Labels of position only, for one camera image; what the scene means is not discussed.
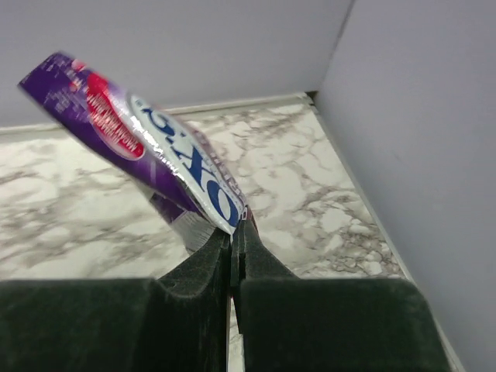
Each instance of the red label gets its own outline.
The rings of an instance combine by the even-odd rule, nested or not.
[[[88,76],[86,102],[90,119],[98,135],[121,157],[138,160],[145,152],[143,145],[127,129],[109,99],[107,81],[97,74]]]

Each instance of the baseboard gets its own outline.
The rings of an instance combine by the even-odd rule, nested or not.
[[[218,102],[207,105],[196,105],[196,106],[184,106],[177,108],[164,108],[163,106],[158,106],[159,109],[169,112],[172,115],[192,115],[201,114],[202,112],[214,112],[218,110],[242,110],[248,109],[250,106],[261,106],[261,105],[290,105],[291,103],[299,102],[311,103],[312,100],[305,93],[294,93],[292,95],[274,95],[270,97],[261,98],[251,98],[244,100],[235,100],[227,102]],[[19,133],[37,133],[37,132],[47,132],[52,130],[60,130],[60,125],[55,122],[41,122],[37,124],[26,124],[21,126],[6,126],[0,127],[0,136],[11,135]]]
[[[350,176],[350,179],[353,183],[353,186],[356,189],[357,194],[361,197],[361,199],[362,199],[363,203],[365,204],[365,206],[367,207],[370,215],[372,215],[372,218],[376,222],[377,227],[379,228],[382,235],[384,236],[384,240],[386,240],[386,243],[389,246],[389,249],[391,250],[391,252],[393,253],[394,258],[398,262],[399,267],[403,270],[403,273],[405,274],[407,279],[409,281],[411,281],[412,283],[415,283],[415,280],[413,279],[412,275],[410,274],[410,271],[408,270],[407,266],[405,265],[405,262],[401,258],[398,250],[396,249],[396,246],[392,242],[391,237],[389,236],[388,232],[384,228],[384,225],[382,224],[381,219],[379,219],[379,217],[377,216],[377,213],[374,211],[374,207],[372,207],[372,204],[369,202],[367,196],[363,192],[363,189],[360,186],[360,183],[356,180],[357,178],[353,174],[349,164],[346,161],[346,158],[343,156],[343,153],[339,149],[339,146],[337,145],[335,139],[332,137],[332,134],[329,131],[327,125],[324,123],[323,118],[320,116],[319,111],[317,110],[317,108],[315,106],[312,106],[312,109],[314,111],[315,116],[317,117],[317,120],[320,123],[320,126],[322,127],[322,130],[324,131],[325,135],[327,136],[327,139],[331,143],[332,148],[334,149],[334,151],[336,151],[336,154],[337,154],[339,160],[341,161],[341,163],[343,164],[344,169],[348,173],[348,176]],[[444,333],[444,331],[441,328],[437,319],[434,319],[434,322],[436,323],[436,326],[437,326],[437,329],[439,332],[439,336],[440,336],[441,340],[443,341],[445,351],[448,354],[448,357],[451,358],[451,362],[454,364],[454,367],[457,369],[458,372],[466,372],[465,368],[463,367],[460,359],[458,358],[457,354],[455,353],[454,348],[451,346],[450,341],[446,337],[446,334]]]

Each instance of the marble floor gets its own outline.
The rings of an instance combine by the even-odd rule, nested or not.
[[[301,277],[402,272],[307,102],[197,115]],[[187,258],[121,171],[62,131],[0,139],[0,279],[159,277]],[[232,313],[229,369],[243,370]]]

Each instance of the white wall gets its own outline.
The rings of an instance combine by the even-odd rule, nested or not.
[[[496,2],[357,0],[317,98],[467,371],[496,370]]]
[[[169,107],[316,90],[350,0],[1,0],[0,126],[46,121],[16,89],[66,50]]]

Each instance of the white marble surface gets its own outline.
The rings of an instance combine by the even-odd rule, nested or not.
[[[297,275],[402,275],[307,104],[192,123],[226,160],[267,248]],[[34,136],[0,143],[1,279],[158,277],[187,258],[122,172],[65,134]],[[232,319],[235,371],[241,338]]]

